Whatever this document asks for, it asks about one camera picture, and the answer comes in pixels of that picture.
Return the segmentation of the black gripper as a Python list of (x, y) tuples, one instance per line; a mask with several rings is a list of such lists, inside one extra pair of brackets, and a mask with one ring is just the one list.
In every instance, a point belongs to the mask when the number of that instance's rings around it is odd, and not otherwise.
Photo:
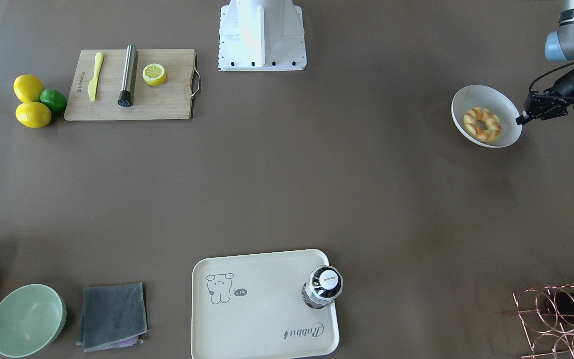
[(517, 118), (519, 126), (531, 120), (551, 120), (568, 114), (568, 107), (574, 104), (574, 91), (569, 93), (529, 91), (525, 112)]

